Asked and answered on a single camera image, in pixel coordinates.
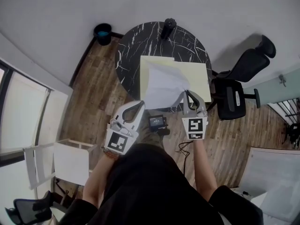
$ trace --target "wooden floor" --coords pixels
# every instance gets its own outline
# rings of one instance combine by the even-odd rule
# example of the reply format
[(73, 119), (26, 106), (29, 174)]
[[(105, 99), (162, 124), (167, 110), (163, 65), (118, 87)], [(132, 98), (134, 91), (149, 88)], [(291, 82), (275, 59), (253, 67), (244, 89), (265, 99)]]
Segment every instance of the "wooden floor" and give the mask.
[[(63, 122), (61, 139), (97, 144), (104, 142), (106, 125), (116, 109), (131, 101), (117, 78), (114, 56), (118, 38), (108, 46), (93, 45), (74, 83), (67, 113)], [(220, 121), (216, 107), (209, 113), (205, 146), (218, 185), (236, 187), (246, 166), (250, 147), (291, 149), (287, 142), (281, 145), (284, 122), (269, 107), (256, 109), (247, 102), (247, 114), (241, 119)], [(162, 114), (151, 110), (150, 114)], [(164, 147), (180, 169), (184, 156), (176, 153), (178, 144), (185, 141), (181, 113), (164, 113), (171, 134), (164, 137)], [(186, 177), (195, 186), (193, 147), (187, 158)]]

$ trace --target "black shirt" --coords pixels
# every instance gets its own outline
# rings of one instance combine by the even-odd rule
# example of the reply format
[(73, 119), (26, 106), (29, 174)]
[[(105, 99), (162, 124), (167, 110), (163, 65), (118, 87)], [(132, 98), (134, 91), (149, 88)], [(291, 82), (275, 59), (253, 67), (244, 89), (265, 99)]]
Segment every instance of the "black shirt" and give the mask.
[(232, 225), (263, 224), (262, 211), (226, 186), (208, 203), (163, 149), (136, 144), (113, 165), (100, 208), (76, 199), (60, 225), (223, 225), (220, 213)]

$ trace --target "round marble table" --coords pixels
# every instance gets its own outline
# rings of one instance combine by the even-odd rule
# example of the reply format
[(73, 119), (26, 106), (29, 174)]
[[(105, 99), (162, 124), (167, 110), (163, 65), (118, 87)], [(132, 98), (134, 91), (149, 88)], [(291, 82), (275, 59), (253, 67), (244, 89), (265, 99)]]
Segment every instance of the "round marble table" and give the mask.
[[(160, 33), (164, 22), (140, 24), (119, 41), (115, 55), (115, 69), (125, 90), (140, 99), (140, 56), (174, 57), (175, 61), (200, 62), (206, 64), (209, 83), (212, 79), (210, 58), (200, 41), (189, 31), (177, 26), (169, 38), (162, 40)], [(164, 111), (182, 111), (182, 105)]]

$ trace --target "black cylindrical object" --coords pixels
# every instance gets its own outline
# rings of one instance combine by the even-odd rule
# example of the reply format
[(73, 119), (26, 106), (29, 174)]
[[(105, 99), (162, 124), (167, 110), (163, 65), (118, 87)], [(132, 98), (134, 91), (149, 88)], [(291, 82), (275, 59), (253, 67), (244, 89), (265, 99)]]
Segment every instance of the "black cylindrical object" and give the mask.
[(161, 31), (160, 37), (162, 39), (168, 39), (173, 29), (176, 27), (177, 23), (172, 18), (167, 18), (165, 20), (164, 28)]
[(109, 45), (112, 40), (112, 27), (107, 23), (99, 24), (94, 28), (94, 37), (100, 45)]

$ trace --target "black trash bin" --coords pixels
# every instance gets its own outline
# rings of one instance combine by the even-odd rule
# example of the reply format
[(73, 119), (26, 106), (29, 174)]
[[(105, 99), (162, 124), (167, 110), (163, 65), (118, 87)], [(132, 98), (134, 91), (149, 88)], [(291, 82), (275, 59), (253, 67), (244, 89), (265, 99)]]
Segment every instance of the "black trash bin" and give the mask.
[(112, 27), (107, 23), (99, 24), (94, 28), (94, 37), (100, 45), (109, 45), (112, 40)]

